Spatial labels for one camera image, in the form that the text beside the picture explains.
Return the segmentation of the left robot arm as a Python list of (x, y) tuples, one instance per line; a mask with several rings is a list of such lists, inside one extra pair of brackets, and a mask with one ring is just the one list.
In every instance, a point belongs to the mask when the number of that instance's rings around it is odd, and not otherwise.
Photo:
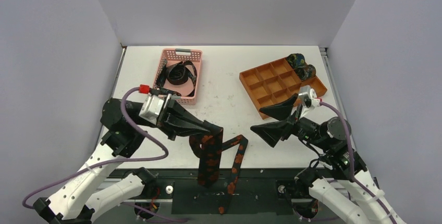
[(148, 134), (156, 128), (168, 139), (187, 137), (199, 158), (198, 181), (204, 187), (218, 180), (223, 145), (223, 129), (202, 121), (170, 96), (148, 94), (144, 102), (111, 98), (103, 106), (102, 125), (107, 132), (83, 166), (57, 182), (60, 189), (37, 199), (32, 208), (48, 223), (93, 223), (118, 204), (133, 197), (149, 198), (156, 191), (155, 176), (146, 168), (130, 172), (121, 181), (99, 190), (101, 183), (121, 164), (134, 162), (133, 154), (144, 140), (163, 150), (154, 160), (165, 159), (164, 144)]

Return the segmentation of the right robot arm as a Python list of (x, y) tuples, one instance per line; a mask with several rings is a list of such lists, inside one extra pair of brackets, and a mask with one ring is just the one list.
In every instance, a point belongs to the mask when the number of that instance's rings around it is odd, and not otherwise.
[(303, 95), (302, 103), (294, 109), (297, 98), (294, 94), (282, 103), (260, 108), (275, 121), (250, 129), (271, 147), (294, 135), (308, 148), (321, 149), (317, 163), (343, 186), (348, 196), (312, 165), (295, 176), (296, 193), (323, 203), (345, 223), (404, 223), (352, 147), (350, 126), (341, 112), (313, 95)]

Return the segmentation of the black orange floral tie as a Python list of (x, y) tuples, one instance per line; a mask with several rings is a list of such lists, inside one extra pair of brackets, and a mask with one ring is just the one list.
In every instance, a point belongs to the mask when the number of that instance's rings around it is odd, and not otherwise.
[(231, 200), (235, 193), (241, 165), (248, 147), (248, 139), (242, 134), (224, 142), (223, 130), (214, 135), (193, 135), (189, 137), (189, 145), (194, 155), (199, 159), (198, 185), (210, 188), (218, 181), (220, 176), (220, 161), (222, 152), (237, 146), (230, 176), (222, 192), (222, 199), (218, 204), (218, 213), (223, 215), (228, 212)]

